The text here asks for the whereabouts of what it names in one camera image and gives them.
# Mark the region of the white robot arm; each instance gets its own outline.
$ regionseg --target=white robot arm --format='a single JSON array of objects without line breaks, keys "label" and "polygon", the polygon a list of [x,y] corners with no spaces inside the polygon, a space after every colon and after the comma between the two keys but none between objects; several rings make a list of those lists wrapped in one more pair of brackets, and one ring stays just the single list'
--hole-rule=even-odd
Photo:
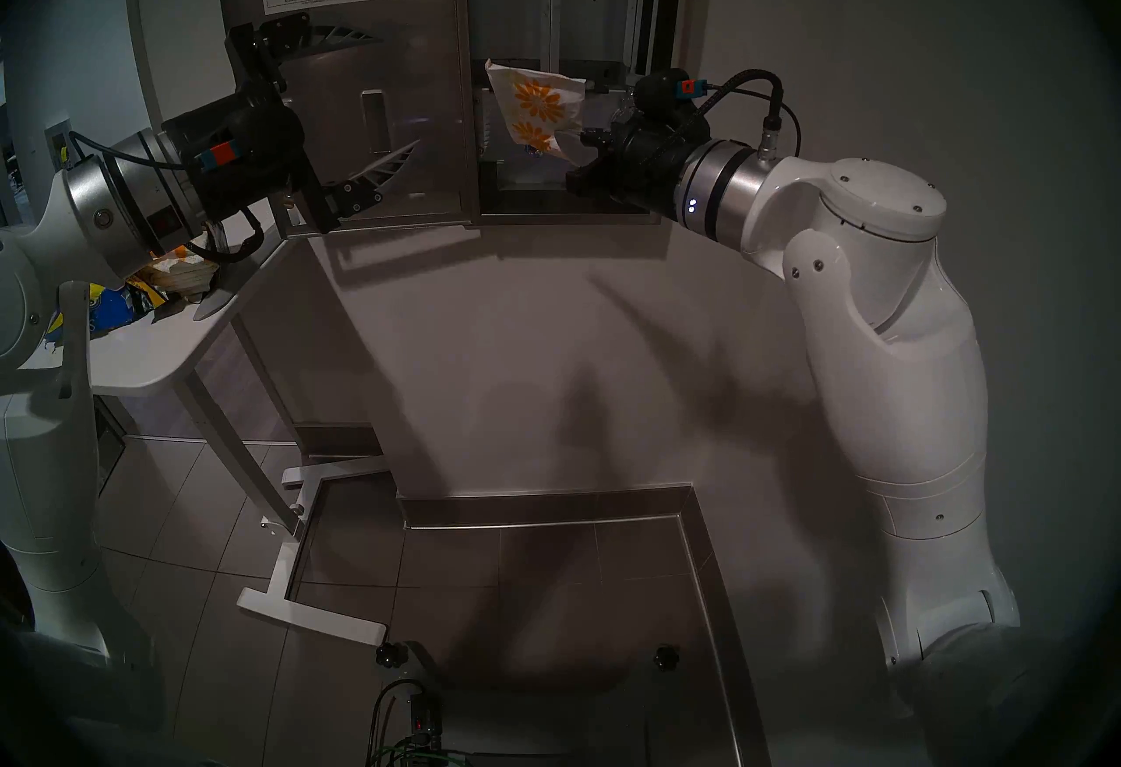
[{"label": "white robot arm", "polygon": [[[759,149],[711,139],[703,115],[738,84],[770,81]],[[571,173],[738,250],[781,278],[806,330],[825,416],[883,530],[889,583],[876,608],[895,678],[966,626],[1018,626],[984,516],[988,403],[973,318],[938,262],[942,194],[868,158],[778,159],[781,83],[744,71],[700,110],[705,83],[651,74],[636,114],[584,131]]]}]

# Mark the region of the white wall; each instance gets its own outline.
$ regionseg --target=white wall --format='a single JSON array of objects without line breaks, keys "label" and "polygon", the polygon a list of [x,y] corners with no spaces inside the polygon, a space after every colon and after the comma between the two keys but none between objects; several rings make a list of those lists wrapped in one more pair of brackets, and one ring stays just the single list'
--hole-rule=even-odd
[{"label": "white wall", "polygon": [[[1091,17],[1078,0],[711,0],[706,22],[702,75],[776,70],[807,157],[881,157],[947,196],[943,256],[989,371],[993,548],[1030,632],[1078,634],[1121,547],[1121,114]],[[752,140],[760,115],[729,101],[714,128]],[[773,761],[927,761],[884,704],[876,528],[777,279],[668,224],[313,248],[323,271],[294,267],[298,286],[261,294],[288,311],[253,326],[297,419],[369,415],[408,496],[694,482]],[[321,311],[324,281],[353,329]],[[294,304],[309,286],[312,308]]]},{"label": "white wall", "polygon": [[0,37],[16,157],[38,218],[54,176],[45,128],[70,118],[112,145],[149,124],[126,0],[16,0]]},{"label": "white wall", "polygon": [[137,0],[163,119],[233,92],[219,0]]}]

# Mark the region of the cable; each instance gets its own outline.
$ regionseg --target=cable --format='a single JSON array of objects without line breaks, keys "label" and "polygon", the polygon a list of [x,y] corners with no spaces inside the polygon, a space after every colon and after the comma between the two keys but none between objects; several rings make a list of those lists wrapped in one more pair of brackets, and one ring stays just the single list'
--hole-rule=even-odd
[{"label": "cable", "polygon": [[[393,697],[389,701],[389,705],[386,708],[386,718],[381,720],[381,733],[378,734],[378,748],[383,749],[386,747],[386,732],[389,731],[389,719],[393,714],[393,704],[397,703],[397,699]],[[378,764],[381,764],[381,758],[379,756]]]},{"label": "cable", "polygon": [[779,118],[779,111],[782,108],[782,80],[780,80],[769,70],[759,70],[759,68],[741,70],[739,73],[736,73],[726,82],[724,82],[724,84],[722,84],[722,86],[720,86],[716,90],[716,93],[713,94],[713,96],[708,98],[708,100],[702,103],[697,108],[697,111],[694,112],[694,114],[689,115],[687,119],[685,119],[685,121],[678,124],[677,129],[668,137],[666,137],[666,139],[663,140],[661,145],[659,145],[656,149],[654,149],[654,151],[651,151],[649,155],[646,156],[646,159],[641,164],[639,164],[638,168],[646,169],[647,166],[649,166],[655,158],[659,157],[663,153],[665,153],[671,145],[674,145],[674,142],[677,142],[677,140],[683,135],[685,135],[686,130],[693,127],[693,124],[695,124],[700,119],[703,119],[708,110],[711,110],[713,107],[720,103],[720,101],[729,96],[729,94],[732,91],[734,91],[739,86],[742,86],[744,82],[751,82],[752,80],[757,78],[765,78],[771,83],[771,93],[768,99],[770,100],[770,109],[767,112],[767,118],[763,119],[763,127],[773,124],[771,129],[778,130],[779,126],[781,126],[782,123],[781,119]]},{"label": "cable", "polygon": [[[242,211],[245,213],[247,218],[252,218],[252,213],[248,209],[243,209]],[[254,219],[252,219],[252,221],[250,223],[256,223],[256,222],[257,222],[257,219],[254,218]],[[381,692],[378,693],[378,700],[373,702],[373,715],[370,717],[370,739],[369,739],[369,741],[365,745],[365,763],[367,763],[367,767],[369,767],[370,759],[373,757],[373,732],[374,732],[374,729],[378,726],[378,713],[381,711],[381,700],[386,696],[386,694],[391,689],[396,689],[399,685],[405,685],[406,683],[408,683],[410,685],[415,685],[417,689],[420,690],[421,694],[425,694],[424,683],[421,683],[421,682],[419,682],[417,680],[409,680],[408,677],[402,677],[400,680],[393,680],[393,682],[391,682],[389,685],[387,685],[385,689],[382,689]],[[385,739],[385,733],[382,733],[382,739]],[[391,748],[396,748],[397,746],[400,746],[401,742],[405,742],[406,740],[409,740],[409,739],[411,739],[411,738],[406,737],[405,740],[395,743],[395,746],[391,747]],[[379,764],[381,761],[381,756],[380,755],[378,756],[378,761],[379,761]]]},{"label": "cable", "polygon": [[424,749],[409,749],[409,747],[407,746],[401,746],[401,747],[387,746],[385,748],[385,751],[393,752],[393,760],[390,761],[390,765],[393,764],[393,761],[397,759],[398,756],[407,755],[409,758],[428,758],[429,760],[439,761],[441,764],[454,764],[455,767],[470,767],[470,765],[466,761],[460,760],[458,758],[453,758],[450,755],[444,755],[443,752],[429,752],[425,751]]},{"label": "cable", "polygon": [[183,164],[172,164],[163,160],[151,160],[146,157],[137,157],[136,155],[127,155],[123,151],[118,151],[115,148],[103,146],[101,145],[101,142],[93,142],[93,140],[90,139],[90,137],[84,137],[80,133],[75,133],[73,130],[70,132],[70,138],[74,148],[77,149],[78,157],[81,157],[83,160],[85,160],[86,154],[85,151],[82,150],[82,146],[78,145],[77,140],[82,140],[82,142],[85,142],[90,148],[94,148],[102,154],[112,155],[113,157],[119,157],[121,160],[130,160],[133,164],[142,164],[143,166],[150,166],[154,169],[186,169],[186,167]]},{"label": "cable", "polygon": [[265,242],[265,231],[261,230],[261,222],[257,220],[257,215],[249,211],[249,206],[242,209],[241,214],[245,216],[249,225],[253,228],[253,233],[241,243],[241,247],[237,251],[215,251],[211,248],[203,248],[201,244],[195,244],[194,242],[187,242],[187,248],[204,260],[211,260],[215,264],[234,264],[238,260],[244,260]]},{"label": "cable", "polygon": [[[732,91],[736,94],[747,94],[748,96],[760,98],[761,100],[770,100],[770,95],[763,94],[761,91],[749,91],[748,89],[732,89]],[[798,121],[798,117],[794,114],[794,110],[786,103],[782,103],[782,109],[786,110],[790,120],[794,122],[794,132],[798,138],[798,141],[794,146],[794,156],[798,157],[802,154],[802,122]]]}]

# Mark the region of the silver metal ring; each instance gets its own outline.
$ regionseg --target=silver metal ring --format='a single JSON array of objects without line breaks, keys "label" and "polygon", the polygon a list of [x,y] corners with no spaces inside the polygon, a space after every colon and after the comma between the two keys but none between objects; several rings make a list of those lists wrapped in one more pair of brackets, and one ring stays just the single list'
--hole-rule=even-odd
[{"label": "silver metal ring", "polygon": [[754,154],[736,167],[724,188],[716,216],[716,241],[740,250],[743,225],[756,202],[756,195],[770,174],[776,161],[760,160]]},{"label": "silver metal ring", "polygon": [[680,221],[682,218],[682,202],[685,198],[685,192],[688,190],[689,179],[693,178],[693,174],[696,172],[697,166],[705,155],[708,154],[708,149],[720,142],[719,139],[710,139],[707,142],[697,146],[693,149],[693,153],[685,158],[685,166],[682,167],[682,175],[677,179],[677,185],[674,187],[674,215]]},{"label": "silver metal ring", "polygon": [[[87,157],[65,170],[64,184],[76,219],[89,243],[105,258],[109,268],[126,278],[149,260],[148,249],[128,214],[117,204],[109,177],[96,157]],[[117,210],[104,221],[105,210]]]},{"label": "silver metal ring", "polygon": [[712,196],[712,188],[721,172],[732,157],[743,150],[743,146],[732,142],[729,139],[720,139],[705,148],[703,156],[693,167],[692,174],[685,178],[685,187],[682,193],[682,204],[678,213],[682,215],[682,223],[694,233],[705,232],[704,219],[708,210],[708,200]]}]

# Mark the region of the paper bag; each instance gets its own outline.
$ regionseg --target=paper bag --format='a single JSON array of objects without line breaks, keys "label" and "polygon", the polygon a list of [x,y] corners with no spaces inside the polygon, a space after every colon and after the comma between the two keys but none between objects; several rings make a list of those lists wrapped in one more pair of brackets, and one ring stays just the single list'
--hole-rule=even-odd
[{"label": "paper bag", "polygon": [[504,68],[487,59],[494,99],[513,142],[567,159],[554,136],[580,130],[584,80],[538,70]]}]

